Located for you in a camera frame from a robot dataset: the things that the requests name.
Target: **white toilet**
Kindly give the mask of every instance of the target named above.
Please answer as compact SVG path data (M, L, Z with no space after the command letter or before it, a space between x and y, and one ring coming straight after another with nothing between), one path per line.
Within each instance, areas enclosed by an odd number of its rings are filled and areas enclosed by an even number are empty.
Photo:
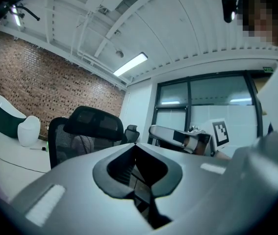
M18 125L18 139L22 146L34 145L39 137L41 122L35 116L28 116Z

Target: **black office chair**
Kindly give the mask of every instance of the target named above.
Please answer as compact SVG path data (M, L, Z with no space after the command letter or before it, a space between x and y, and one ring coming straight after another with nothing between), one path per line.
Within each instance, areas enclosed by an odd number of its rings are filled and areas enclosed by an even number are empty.
M79 106L69 119L57 117L49 126L51 168L73 157L116 145L123 137L121 120L104 111Z
M132 124L128 125L120 144L135 143L137 142L139 136L140 132L137 131L137 126Z

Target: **freestanding bathtub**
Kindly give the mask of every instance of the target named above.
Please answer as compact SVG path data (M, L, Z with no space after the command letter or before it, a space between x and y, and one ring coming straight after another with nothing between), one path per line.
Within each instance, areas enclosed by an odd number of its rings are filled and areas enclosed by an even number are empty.
M0 132L11 138L18 137L18 125L26 116L0 95Z

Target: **window frame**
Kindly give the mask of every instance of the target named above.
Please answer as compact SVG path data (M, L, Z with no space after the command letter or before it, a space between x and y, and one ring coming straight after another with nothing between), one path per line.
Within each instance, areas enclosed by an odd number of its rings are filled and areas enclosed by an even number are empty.
M162 110L181 110L185 109L186 110L186 120L185 120L185 127L184 130L187 131L188 126L191 123L191 106L192 106L192 91L191 91L191 81L197 81L197 80L204 80L208 78L219 78L219 77L232 77L232 76L243 76L243 78L246 81L248 91L251 95L252 98L252 105L255 106L255 113L256 113L256 122L257 122L257 137L262 137L263 136L263 119L262 119L262 107L261 103L257 98L257 90L256 86L254 84L254 81L252 79L253 74L258 74L258 75L263 75L263 76L271 76L272 73L267 73L264 70L239 70L239 71L223 71L223 72L215 72L215 73L208 73L208 74L201 74L201 75L196 75L196 76L188 76L184 78L179 78L171 81L166 81L162 83L157 84L157 90L156 90L156 97L155 97L155 103L154 103L154 111L153 111L153 117L152 117L152 122L151 125L156 124L156 118L157 118L157 110L162 109ZM167 86L167 85L172 85L172 84L177 84L177 83L187 83L187 90L188 90L188 102L187 104L177 104L177 105L159 105L158 101L160 99L160 92L161 92L161 87ZM152 138L149 137L148 143L152 144Z

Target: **white floor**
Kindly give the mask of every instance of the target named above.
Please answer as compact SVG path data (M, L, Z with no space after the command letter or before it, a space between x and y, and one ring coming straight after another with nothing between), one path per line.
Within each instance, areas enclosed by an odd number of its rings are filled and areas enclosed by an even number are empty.
M0 157L2 159L29 169L47 172L51 169L49 153L30 149L42 147L46 147L46 142L42 140L38 140L31 147L22 147L18 139L12 139L0 133ZM26 170L0 160L0 186L9 201L42 175L43 173Z

